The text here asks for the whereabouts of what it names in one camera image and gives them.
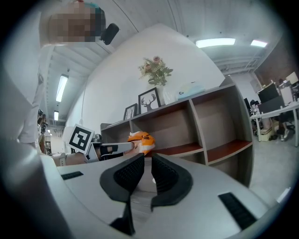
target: wooden shelf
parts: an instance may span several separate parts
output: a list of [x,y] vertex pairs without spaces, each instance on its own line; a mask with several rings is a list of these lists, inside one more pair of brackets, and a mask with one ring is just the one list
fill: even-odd
[[227,144],[207,151],[208,164],[213,164],[227,159],[252,145],[252,142],[243,140],[233,140]]
[[125,121],[120,121],[120,122],[117,122],[117,123],[114,123],[114,124],[103,124],[103,126],[101,127],[101,131],[112,128],[112,127],[116,127],[118,125],[121,126],[125,123],[128,123],[129,121],[151,119],[151,118],[155,118],[155,117],[158,117],[158,116],[161,116],[161,115],[169,114],[171,112],[174,112],[174,111],[177,111],[177,110],[180,110],[180,109],[184,109],[186,107],[186,105],[188,104],[188,100],[190,100],[190,99],[194,98],[196,102],[199,102],[199,100],[201,98],[203,98],[203,100],[200,100],[200,101],[206,101],[207,98],[210,98],[211,96],[214,97],[215,93],[217,93],[217,91],[219,92],[219,91],[222,91],[224,89],[234,87],[234,86],[235,86],[235,84],[231,83],[231,84],[228,84],[228,85],[214,87],[214,88],[209,89],[205,92],[189,96],[187,98],[175,101],[175,102],[173,102],[171,104],[168,104],[168,105],[163,105],[163,106],[161,106],[157,109],[153,109],[153,110],[148,111],[146,113],[138,114],[138,115],[136,115],[136,116],[134,116],[130,119],[127,119]]
[[171,148],[162,148],[150,151],[145,157],[151,157],[152,153],[183,157],[202,152],[203,148],[198,143],[184,144]]

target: picture frame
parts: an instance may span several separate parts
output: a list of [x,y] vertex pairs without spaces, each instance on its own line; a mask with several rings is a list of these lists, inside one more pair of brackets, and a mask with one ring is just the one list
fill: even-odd
[[154,87],[149,91],[146,91],[138,95],[138,104],[139,114],[143,114],[153,109],[161,107],[157,88]]
[[125,113],[123,115],[123,120],[128,120],[137,115],[137,103],[130,105],[125,109]]

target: brick wall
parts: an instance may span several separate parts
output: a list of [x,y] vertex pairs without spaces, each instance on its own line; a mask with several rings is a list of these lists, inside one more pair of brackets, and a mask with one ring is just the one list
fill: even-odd
[[271,80],[277,83],[280,78],[285,80],[292,72],[296,72],[299,77],[299,67],[293,50],[284,35],[267,59],[256,69],[255,74],[262,85],[267,85]]

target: computer monitor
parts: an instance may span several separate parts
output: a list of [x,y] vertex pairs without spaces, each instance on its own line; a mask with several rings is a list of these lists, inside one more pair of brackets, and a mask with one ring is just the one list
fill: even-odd
[[298,78],[295,72],[290,74],[289,76],[286,77],[286,80],[290,81],[291,84],[295,84],[298,82]]
[[281,107],[284,106],[285,103],[284,100],[282,99],[282,96],[278,96],[259,105],[258,110],[260,113],[268,113],[274,110],[279,110]]
[[271,84],[267,88],[261,90],[257,95],[259,96],[261,103],[265,103],[279,96],[274,84]]

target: office desk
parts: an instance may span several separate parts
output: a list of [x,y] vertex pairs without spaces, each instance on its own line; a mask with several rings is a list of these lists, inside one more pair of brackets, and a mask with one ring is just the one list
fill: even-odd
[[260,119],[265,119],[265,118],[270,118],[274,116],[278,116],[281,113],[293,110],[294,114],[294,124],[295,124],[295,146],[298,146],[298,122],[297,122],[297,115],[296,115],[296,109],[299,108],[299,102],[292,102],[285,108],[279,109],[279,110],[274,110],[265,114],[255,114],[250,117],[251,120],[256,121],[256,126],[257,126],[257,135],[258,135],[258,141],[261,141],[261,132],[260,132],[260,126],[259,126],[259,120]]

